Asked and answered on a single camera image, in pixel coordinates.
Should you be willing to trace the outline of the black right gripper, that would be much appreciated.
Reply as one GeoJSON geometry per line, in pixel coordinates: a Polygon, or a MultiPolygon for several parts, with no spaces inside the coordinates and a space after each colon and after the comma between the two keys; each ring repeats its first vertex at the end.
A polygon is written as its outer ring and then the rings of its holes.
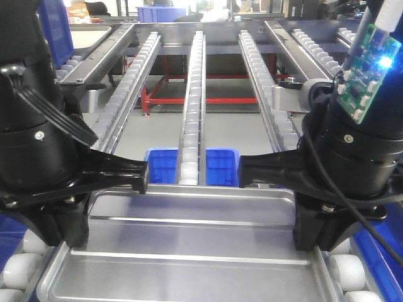
{"type": "MultiPolygon", "coordinates": [[[[296,192],[312,192],[315,182],[336,197],[369,201],[382,197],[402,158],[402,2],[369,1],[366,16],[349,49],[343,69],[334,79],[329,96],[317,99],[305,117],[299,150],[263,155],[242,155],[238,166],[240,187],[267,182],[296,192]],[[368,25],[389,33],[401,43],[394,63],[361,124],[356,124],[337,102],[338,84],[358,53],[368,25]]],[[[318,246],[331,251],[365,227],[351,212],[302,193],[295,193],[293,241],[297,250],[318,246]]]]}

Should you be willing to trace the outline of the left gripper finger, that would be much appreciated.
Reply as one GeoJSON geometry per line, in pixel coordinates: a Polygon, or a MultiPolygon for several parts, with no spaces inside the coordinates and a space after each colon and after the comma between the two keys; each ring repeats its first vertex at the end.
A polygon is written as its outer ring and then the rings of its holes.
{"type": "Polygon", "coordinates": [[[88,188],[1,189],[1,213],[22,223],[47,245],[80,247],[88,239],[88,188]]]}

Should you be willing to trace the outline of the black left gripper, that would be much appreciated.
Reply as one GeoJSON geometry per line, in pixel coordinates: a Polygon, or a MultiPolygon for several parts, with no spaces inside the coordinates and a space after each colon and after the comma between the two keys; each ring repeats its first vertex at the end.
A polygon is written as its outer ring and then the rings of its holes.
{"type": "MultiPolygon", "coordinates": [[[[1,190],[31,194],[67,184],[78,172],[78,142],[37,110],[48,101],[65,110],[39,1],[1,1],[1,190]]],[[[147,190],[146,161],[89,150],[81,157],[82,192],[130,185],[147,190]]]]}

